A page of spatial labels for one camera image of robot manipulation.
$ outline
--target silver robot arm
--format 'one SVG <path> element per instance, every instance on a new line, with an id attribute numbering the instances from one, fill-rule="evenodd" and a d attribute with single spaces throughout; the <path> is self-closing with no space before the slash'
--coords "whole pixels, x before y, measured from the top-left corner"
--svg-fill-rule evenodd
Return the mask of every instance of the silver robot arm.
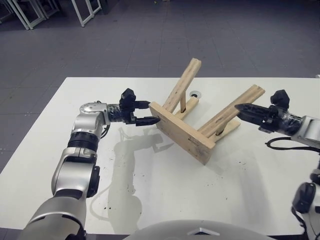
<path id="1" fill-rule="evenodd" d="M 148 101 L 136 101 L 131 89 L 119 104 L 87 103 L 80 107 L 67 148 L 51 180 L 53 197 L 35 212 L 19 240 L 84 240 L 86 231 L 86 199 L 99 187 L 100 168 L 96 165 L 98 143 L 107 134 L 111 122 L 136 126 L 153 125 L 155 117 L 136 118 L 135 109 L 147 109 Z"/>
<path id="2" fill-rule="evenodd" d="M 238 117 L 244 121 L 259 125 L 259 130 L 278 132 L 288 137 L 278 137 L 266 143 L 275 150 L 310 150 L 320 154 L 320 119 L 311 116 L 295 116 L 288 112 L 289 97 L 284 90 L 277 91 L 271 98 L 269 108 L 254 104 L 239 104 Z M 307 146 L 275 147 L 271 143 L 279 140 L 291 140 Z M 320 240 L 320 161 L 310 174 L 311 182 L 304 182 L 296 191 L 291 212 L 300 222 L 310 240 Z"/>

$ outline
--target wooden stool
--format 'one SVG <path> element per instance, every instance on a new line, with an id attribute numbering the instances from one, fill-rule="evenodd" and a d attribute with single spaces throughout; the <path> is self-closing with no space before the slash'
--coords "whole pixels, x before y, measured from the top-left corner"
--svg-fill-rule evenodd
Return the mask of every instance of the wooden stool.
<path id="1" fill-rule="evenodd" d="M 194 96 L 186 102 L 186 90 L 200 67 L 201 61 L 193 58 L 164 105 L 160 106 L 158 103 L 152 102 L 149 108 L 152 116 L 160 118 L 160 121 L 156 124 L 158 129 L 205 165 L 212 155 L 216 142 L 240 125 L 239 121 L 233 119 L 239 113 L 234 106 L 253 103 L 265 93 L 265 90 L 257 85 L 251 86 L 202 127 L 195 130 L 183 122 L 183 119 L 199 102 L 199 99 Z M 179 102 L 180 110 L 173 114 Z"/>

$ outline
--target floor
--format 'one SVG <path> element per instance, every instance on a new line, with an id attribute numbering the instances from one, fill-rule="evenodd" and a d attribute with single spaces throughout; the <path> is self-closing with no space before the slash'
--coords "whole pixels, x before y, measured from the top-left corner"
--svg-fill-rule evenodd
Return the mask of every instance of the floor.
<path id="1" fill-rule="evenodd" d="M 0 25 L 0 172 L 66 77 L 179 77 L 192 57 L 197 77 L 320 74 L 318 1 L 120 0 L 84 28 L 61 4 L 34 30 Z"/>

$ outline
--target white tabletop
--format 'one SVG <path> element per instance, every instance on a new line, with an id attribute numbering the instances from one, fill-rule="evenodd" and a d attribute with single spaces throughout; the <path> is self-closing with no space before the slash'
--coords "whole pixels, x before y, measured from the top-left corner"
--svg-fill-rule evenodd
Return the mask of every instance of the white tabletop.
<path id="1" fill-rule="evenodd" d="M 0 227 L 23 229 L 52 196 L 51 178 L 67 146 L 79 107 L 100 100 L 118 103 L 126 88 L 137 100 L 164 103 L 177 78 L 69 77 L 61 85 L 0 175 Z M 185 122 L 198 129 L 252 84 L 266 93 L 285 89 L 290 112 L 320 117 L 320 79 L 196 78 L 188 92 L 202 98 Z M 150 111 L 136 111 L 138 117 Z M 179 219 L 213 220 L 266 235 L 300 234 L 290 212 L 298 186 L 309 180 L 318 156 L 265 146 L 277 133 L 242 122 L 215 146 L 202 165 L 155 126 L 112 123 L 99 143 L 98 194 L 87 200 L 85 228 L 95 234 L 131 234 L 151 224 Z"/>

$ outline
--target black cable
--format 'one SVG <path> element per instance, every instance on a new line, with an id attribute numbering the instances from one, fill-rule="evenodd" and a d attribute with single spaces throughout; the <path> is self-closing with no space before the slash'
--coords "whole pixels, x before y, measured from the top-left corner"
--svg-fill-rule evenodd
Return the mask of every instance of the black cable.
<path id="1" fill-rule="evenodd" d="M 299 221 L 299 223 L 300 223 L 300 226 L 301 227 L 303 227 L 303 229 L 304 229 L 304 233 L 306 233 L 307 232 L 307 226 L 306 226 L 306 223 L 305 223 L 305 221 L 300 217 L 300 216 L 298 216 L 298 214 L 297 214 L 297 211 L 295 210 L 295 208 L 292 206 L 291 207 L 291 213 L 295 216 L 295 218 Z"/>
<path id="2" fill-rule="evenodd" d="M 110 125 L 107 125 L 107 126 L 104 128 L 103 132 L 101 133 L 101 138 L 100 138 L 100 139 L 103 139 L 103 138 L 107 135 L 109 129 L 110 129 Z"/>
<path id="3" fill-rule="evenodd" d="M 319 237 L 320 237 L 320 232 L 315 236 L 314 240 L 318 240 Z"/>
<path id="4" fill-rule="evenodd" d="M 284 137 L 277 137 L 274 139 L 271 139 L 270 141 L 266 142 L 266 146 L 268 148 L 274 149 L 274 150 L 309 150 L 314 151 L 320 154 L 320 149 L 312 146 L 295 146 L 295 147 L 278 147 L 278 146 L 271 146 L 273 142 L 281 141 L 281 140 L 287 140 L 292 141 L 290 137 L 284 136 Z"/>

